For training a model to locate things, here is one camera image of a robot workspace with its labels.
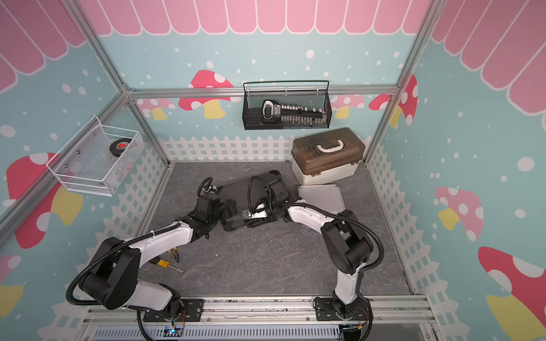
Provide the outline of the black plastic poker case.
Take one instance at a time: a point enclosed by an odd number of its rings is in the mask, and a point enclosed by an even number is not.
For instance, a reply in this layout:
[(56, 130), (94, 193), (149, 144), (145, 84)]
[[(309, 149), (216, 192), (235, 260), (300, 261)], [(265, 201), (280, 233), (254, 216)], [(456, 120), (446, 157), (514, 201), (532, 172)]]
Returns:
[(226, 232), (276, 222), (281, 208), (295, 197), (278, 170), (220, 186), (218, 190), (225, 204), (221, 223)]

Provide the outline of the silver aluminium poker case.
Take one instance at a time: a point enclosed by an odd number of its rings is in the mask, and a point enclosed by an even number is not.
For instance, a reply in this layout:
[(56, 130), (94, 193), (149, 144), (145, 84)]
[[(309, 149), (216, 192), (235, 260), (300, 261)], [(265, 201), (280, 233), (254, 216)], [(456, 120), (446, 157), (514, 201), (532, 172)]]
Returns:
[(346, 209), (341, 189), (336, 184), (300, 186), (298, 195), (306, 203), (330, 213), (341, 213)]

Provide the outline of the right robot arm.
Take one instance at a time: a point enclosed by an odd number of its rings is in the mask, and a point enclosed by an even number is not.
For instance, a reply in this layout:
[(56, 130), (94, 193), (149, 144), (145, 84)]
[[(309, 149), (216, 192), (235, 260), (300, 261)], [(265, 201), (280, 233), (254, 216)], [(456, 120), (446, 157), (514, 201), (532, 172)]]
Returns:
[(337, 268), (337, 282), (332, 295), (332, 308), (341, 320), (350, 320), (364, 313), (372, 320), (369, 302), (361, 293), (363, 274), (378, 267), (384, 260), (384, 246), (369, 227), (360, 223), (350, 210), (331, 213), (298, 196), (285, 201), (273, 198), (271, 190), (254, 200), (247, 194), (248, 209), (243, 216), (251, 220), (272, 218), (299, 223), (319, 232), (330, 260)]

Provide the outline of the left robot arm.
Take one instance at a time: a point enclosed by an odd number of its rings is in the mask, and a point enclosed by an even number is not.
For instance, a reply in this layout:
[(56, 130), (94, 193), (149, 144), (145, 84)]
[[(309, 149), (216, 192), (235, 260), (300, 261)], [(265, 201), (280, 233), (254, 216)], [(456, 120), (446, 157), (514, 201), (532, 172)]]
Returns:
[(170, 318), (180, 314), (180, 294), (166, 285), (139, 280), (139, 270), (163, 253), (209, 235), (221, 220), (225, 206), (219, 195), (206, 193), (198, 198), (193, 211), (166, 227), (129, 240), (106, 239), (69, 284), (66, 301), (72, 305), (101, 305), (109, 310), (149, 309)]

